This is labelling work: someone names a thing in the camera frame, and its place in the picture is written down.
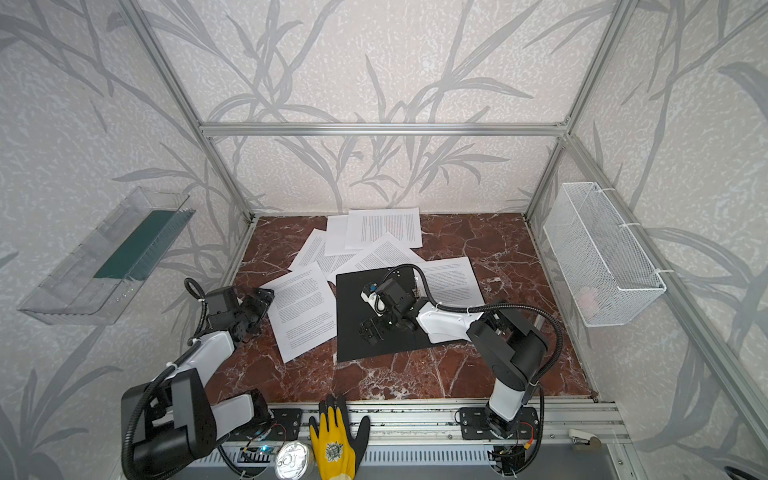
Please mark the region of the black folder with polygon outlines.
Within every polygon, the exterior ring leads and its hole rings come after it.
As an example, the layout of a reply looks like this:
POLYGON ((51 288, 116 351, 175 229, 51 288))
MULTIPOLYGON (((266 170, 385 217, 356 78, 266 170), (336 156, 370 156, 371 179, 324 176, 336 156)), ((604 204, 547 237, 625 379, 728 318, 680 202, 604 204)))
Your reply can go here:
POLYGON ((391 268, 336 276, 337 358, 340 362, 426 349, 467 341, 469 326, 479 313, 468 308, 484 303, 476 276, 466 258, 427 262, 426 278, 410 268, 389 279, 401 286, 413 308, 400 317, 384 313, 376 293, 391 268))

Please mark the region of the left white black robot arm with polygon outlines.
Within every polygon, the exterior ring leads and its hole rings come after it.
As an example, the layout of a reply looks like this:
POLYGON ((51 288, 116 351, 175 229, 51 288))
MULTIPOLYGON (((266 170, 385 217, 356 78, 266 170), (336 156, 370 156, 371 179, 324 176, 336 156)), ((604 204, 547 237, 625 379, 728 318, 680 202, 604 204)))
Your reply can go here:
POLYGON ((184 287, 201 306, 186 351, 121 398, 121 467, 127 479, 168 479, 220 450, 231 435, 258 437, 274 423, 258 390, 217 404, 206 393, 219 366, 259 334, 274 290, 238 294, 225 286, 205 291, 190 277, 184 287))

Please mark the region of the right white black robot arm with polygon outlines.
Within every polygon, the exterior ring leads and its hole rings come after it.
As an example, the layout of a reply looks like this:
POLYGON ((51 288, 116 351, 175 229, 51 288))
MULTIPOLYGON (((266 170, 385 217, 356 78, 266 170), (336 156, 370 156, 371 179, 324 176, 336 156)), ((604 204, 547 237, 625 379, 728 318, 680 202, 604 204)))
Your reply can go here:
POLYGON ((516 431, 521 410, 564 347, 562 325, 546 311, 505 301, 475 306, 440 302, 415 264, 390 268, 380 281, 363 286, 361 299, 373 311, 360 327, 370 344, 382 340, 387 328, 420 330, 433 344, 472 343, 495 376, 485 415, 490 431, 502 439, 516 431))

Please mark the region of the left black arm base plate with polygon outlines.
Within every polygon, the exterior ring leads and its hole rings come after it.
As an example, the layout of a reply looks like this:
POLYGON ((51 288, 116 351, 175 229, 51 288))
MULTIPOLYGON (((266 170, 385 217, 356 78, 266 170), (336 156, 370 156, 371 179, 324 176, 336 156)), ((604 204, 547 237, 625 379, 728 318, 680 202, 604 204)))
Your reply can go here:
POLYGON ((302 415, 299 408, 273 409, 241 426, 236 436, 254 441, 294 441, 299 438, 302 415))

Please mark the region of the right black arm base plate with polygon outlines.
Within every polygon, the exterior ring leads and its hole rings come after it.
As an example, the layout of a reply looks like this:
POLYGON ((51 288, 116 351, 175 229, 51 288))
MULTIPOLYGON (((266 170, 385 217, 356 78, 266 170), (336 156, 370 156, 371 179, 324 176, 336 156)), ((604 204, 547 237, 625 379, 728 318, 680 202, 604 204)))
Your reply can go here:
POLYGON ((463 440, 500 440, 527 443, 537 436, 540 420, 534 407, 522 407, 516 419, 495 430, 485 407, 462 407, 455 415, 463 440))

